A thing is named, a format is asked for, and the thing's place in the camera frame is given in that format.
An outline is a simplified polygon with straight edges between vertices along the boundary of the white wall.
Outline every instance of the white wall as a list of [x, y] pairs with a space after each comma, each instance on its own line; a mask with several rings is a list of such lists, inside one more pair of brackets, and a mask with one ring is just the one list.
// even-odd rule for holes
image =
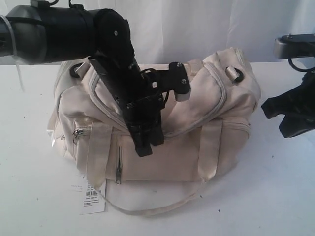
[[[0, 0], [0, 13], [30, 0]], [[276, 37], [311, 33], [314, 0], [73, 0], [86, 9], [112, 8], [127, 18], [139, 63], [203, 58], [242, 48], [250, 61], [275, 61]], [[67, 7], [68, 0], [57, 6]]]

